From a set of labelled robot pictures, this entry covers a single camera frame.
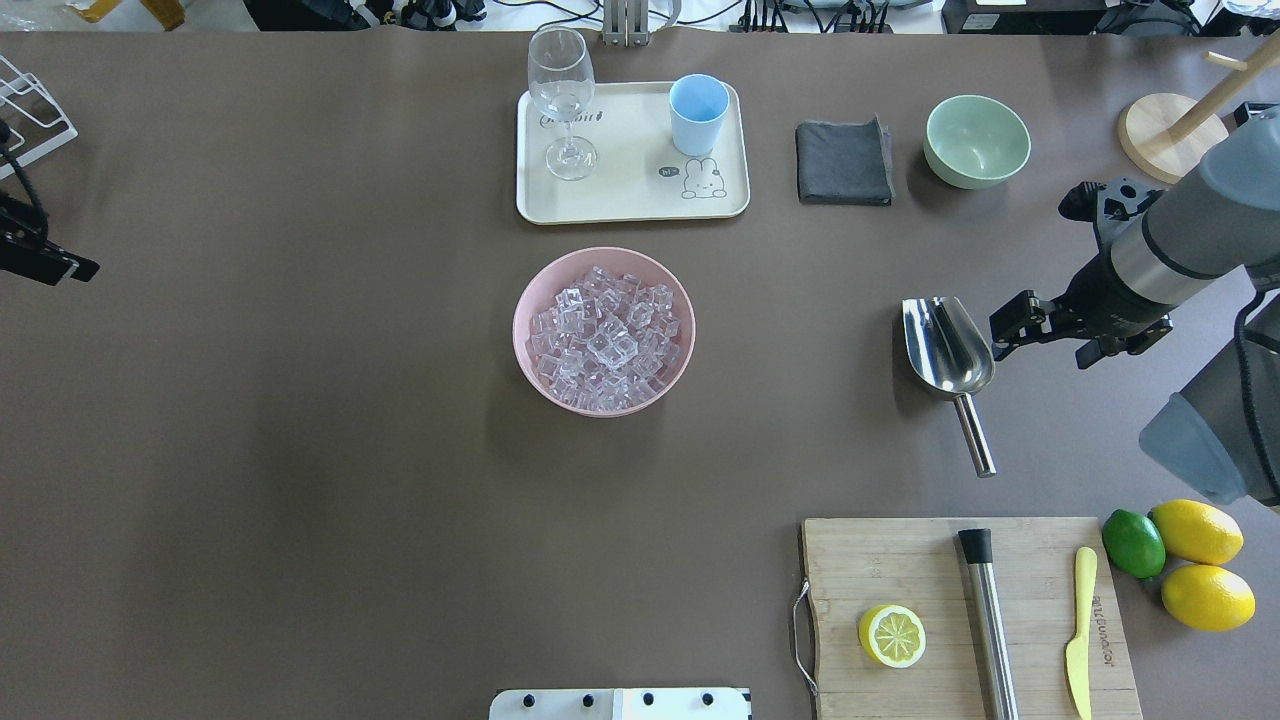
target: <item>pink bowl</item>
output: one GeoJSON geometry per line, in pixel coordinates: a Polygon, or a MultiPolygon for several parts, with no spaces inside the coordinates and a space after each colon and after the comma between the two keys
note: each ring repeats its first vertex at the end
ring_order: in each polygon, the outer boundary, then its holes
{"type": "Polygon", "coordinates": [[[541,269],[541,272],[534,275],[534,279],[529,281],[529,286],[525,288],[525,292],[520,295],[520,302],[516,304],[516,316],[511,322],[511,342],[516,348],[516,363],[520,364],[520,369],[525,373],[525,378],[527,378],[530,384],[538,388],[538,392],[540,392],[547,400],[550,400],[566,410],[572,410],[579,415],[586,415],[588,418],[620,418],[622,415],[630,415],[631,413],[653,405],[658,401],[658,398],[667,395],[667,391],[675,387],[680,375],[685,374],[685,368],[689,366],[689,359],[694,355],[694,337],[696,334],[698,328],[694,322],[694,306],[689,302],[689,295],[685,292],[685,287],[680,284],[680,281],[676,279],[676,275],[671,274],[671,270],[662,266],[662,264],[657,260],[623,247],[588,247],[586,250],[570,252],[550,265],[547,265],[541,269]],[[676,368],[676,373],[672,375],[671,382],[667,383],[667,387],[662,388],[658,395],[650,397],[640,405],[613,413],[581,410],[552,397],[550,392],[543,387],[543,383],[538,382],[538,374],[534,372],[534,363],[538,359],[534,357],[534,351],[529,345],[530,324],[534,315],[547,310],[552,305],[556,305],[556,293],[568,287],[573,281],[585,275],[593,265],[599,265],[614,275],[630,273],[640,278],[640,282],[646,286],[663,283],[669,287],[671,292],[675,295],[671,310],[676,318],[680,319],[680,332],[676,333],[673,340],[685,348],[685,354],[680,359],[680,366],[676,368]]]}

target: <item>folded cloth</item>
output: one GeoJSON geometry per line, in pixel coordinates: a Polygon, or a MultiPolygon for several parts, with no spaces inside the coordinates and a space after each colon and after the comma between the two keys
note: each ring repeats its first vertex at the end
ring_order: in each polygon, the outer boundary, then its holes
{"type": "Polygon", "coordinates": [[[796,159],[803,202],[888,205],[893,201],[890,133],[879,115],[861,124],[800,123],[796,159]]]}

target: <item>ice scoop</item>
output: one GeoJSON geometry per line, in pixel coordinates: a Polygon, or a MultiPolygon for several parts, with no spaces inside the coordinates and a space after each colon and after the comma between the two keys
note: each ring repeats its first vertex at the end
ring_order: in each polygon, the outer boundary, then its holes
{"type": "Polygon", "coordinates": [[[969,313],[955,297],[913,297],[902,301],[902,331],[915,374],[936,395],[955,402],[978,477],[995,475],[973,393],[991,382],[996,363],[969,313]]]}

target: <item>round wooden base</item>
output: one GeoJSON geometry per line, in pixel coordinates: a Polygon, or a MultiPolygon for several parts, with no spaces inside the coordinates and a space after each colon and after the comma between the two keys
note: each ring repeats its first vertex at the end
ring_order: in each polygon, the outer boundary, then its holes
{"type": "Polygon", "coordinates": [[[1116,128],[1125,155],[1158,181],[1172,184],[1183,179],[1210,147],[1226,140],[1226,126],[1217,115],[1210,115],[1181,140],[1169,135],[1169,128],[1196,102],[1184,95],[1157,92],[1125,108],[1116,128]]]}

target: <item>cutting board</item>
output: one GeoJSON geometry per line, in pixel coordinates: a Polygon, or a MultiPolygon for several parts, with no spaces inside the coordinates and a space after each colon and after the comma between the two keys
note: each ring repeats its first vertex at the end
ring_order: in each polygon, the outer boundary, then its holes
{"type": "Polygon", "coordinates": [[[804,521],[818,720],[988,717],[968,570],[955,539],[966,528],[991,528],[1021,717],[1076,717],[1062,652],[1075,634],[1075,550],[1089,546],[1100,560],[1089,626],[1093,717],[1140,719],[1096,518],[868,518],[804,521]],[[924,623],[925,652],[911,667],[878,665],[859,644],[858,619],[886,602],[910,607],[924,623]]]}

